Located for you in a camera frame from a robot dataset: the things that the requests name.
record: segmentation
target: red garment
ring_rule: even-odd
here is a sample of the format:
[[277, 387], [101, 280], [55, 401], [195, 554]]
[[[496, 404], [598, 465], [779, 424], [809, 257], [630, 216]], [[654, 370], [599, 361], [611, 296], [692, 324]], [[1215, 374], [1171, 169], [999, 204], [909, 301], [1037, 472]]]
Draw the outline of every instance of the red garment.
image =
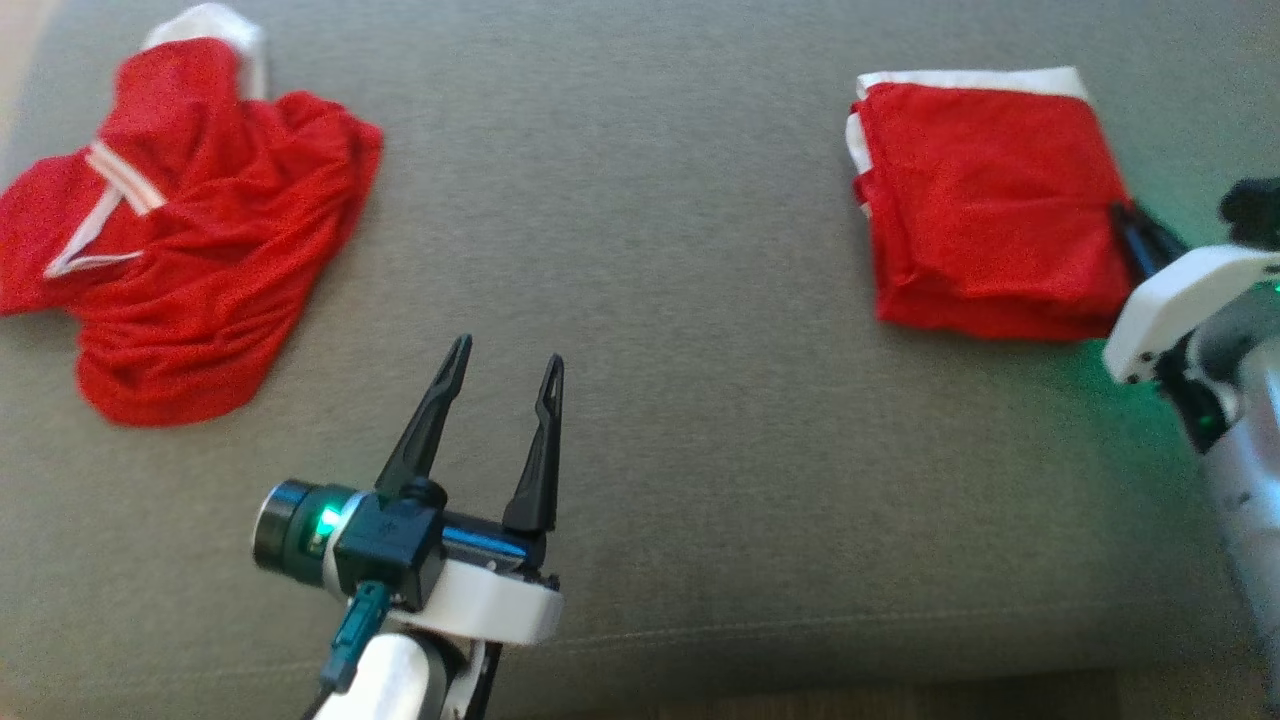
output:
[[[0, 249], [27, 247], [0, 255], [0, 313], [45, 302], [78, 318], [79, 387], [113, 421], [196, 423], [248, 402], [372, 184], [376, 127], [307, 92], [241, 101], [237, 65], [211, 38], [131, 58], [99, 141], [37, 163], [0, 199]], [[86, 154], [127, 202], [84, 252], [140, 255], [54, 292], [37, 273], [101, 200]], [[74, 210], [49, 222], [29, 205], [41, 193]]]
[[1126, 197], [1087, 102], [881, 83], [855, 105], [882, 320], [986, 338], [1105, 337], [1132, 291]]

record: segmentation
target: green light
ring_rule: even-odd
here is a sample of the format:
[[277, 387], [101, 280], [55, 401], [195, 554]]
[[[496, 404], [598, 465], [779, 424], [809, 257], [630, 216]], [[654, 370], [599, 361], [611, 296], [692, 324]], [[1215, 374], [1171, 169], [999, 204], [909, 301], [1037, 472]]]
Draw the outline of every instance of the green light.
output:
[[334, 510], [333, 507], [325, 507], [320, 512], [320, 521], [316, 523], [316, 534], [328, 536], [338, 527], [338, 520], [342, 519], [342, 512]]

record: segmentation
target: wooden floor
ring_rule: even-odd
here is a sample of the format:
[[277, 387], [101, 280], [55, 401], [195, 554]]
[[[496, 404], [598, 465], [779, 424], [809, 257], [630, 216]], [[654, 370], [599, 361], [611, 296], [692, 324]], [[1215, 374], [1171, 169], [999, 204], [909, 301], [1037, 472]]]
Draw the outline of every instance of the wooden floor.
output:
[[[59, 1], [0, 0], [0, 147], [36, 40]], [[1263, 720], [1260, 678], [1249, 662], [1224, 659], [1166, 670], [722, 700], [571, 720]]]

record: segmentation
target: teal connector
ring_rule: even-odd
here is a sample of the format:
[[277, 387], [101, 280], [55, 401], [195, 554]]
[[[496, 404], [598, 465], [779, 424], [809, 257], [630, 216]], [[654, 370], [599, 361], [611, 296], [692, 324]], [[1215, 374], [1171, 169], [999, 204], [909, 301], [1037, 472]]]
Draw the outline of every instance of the teal connector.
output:
[[320, 673], [321, 688], [338, 694], [351, 689], [360, 656], [383, 626], [390, 609], [392, 591], [384, 583], [366, 580], [356, 587], [342, 626], [329, 646], [329, 661]]

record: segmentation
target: camera lens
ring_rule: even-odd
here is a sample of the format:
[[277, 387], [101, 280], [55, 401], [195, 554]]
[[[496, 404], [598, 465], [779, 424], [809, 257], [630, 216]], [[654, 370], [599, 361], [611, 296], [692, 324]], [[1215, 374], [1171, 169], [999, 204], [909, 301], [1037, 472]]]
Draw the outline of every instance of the camera lens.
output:
[[356, 491], [285, 480], [266, 496], [253, 529], [253, 562], [300, 583], [321, 587], [329, 538], [344, 521]]

